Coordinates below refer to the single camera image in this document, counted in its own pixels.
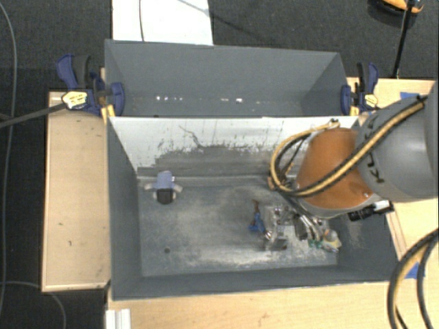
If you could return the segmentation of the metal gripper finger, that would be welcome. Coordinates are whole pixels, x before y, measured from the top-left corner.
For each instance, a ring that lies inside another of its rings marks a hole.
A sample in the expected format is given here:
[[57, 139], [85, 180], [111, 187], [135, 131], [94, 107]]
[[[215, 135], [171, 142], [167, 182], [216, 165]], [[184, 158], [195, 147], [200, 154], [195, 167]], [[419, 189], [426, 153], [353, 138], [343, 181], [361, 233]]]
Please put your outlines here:
[[264, 212], [264, 223], [266, 226], [291, 226], [292, 210], [288, 206], [268, 206]]
[[263, 249], [265, 251], [279, 252], [290, 249], [295, 237], [293, 226], [279, 226], [263, 233]]

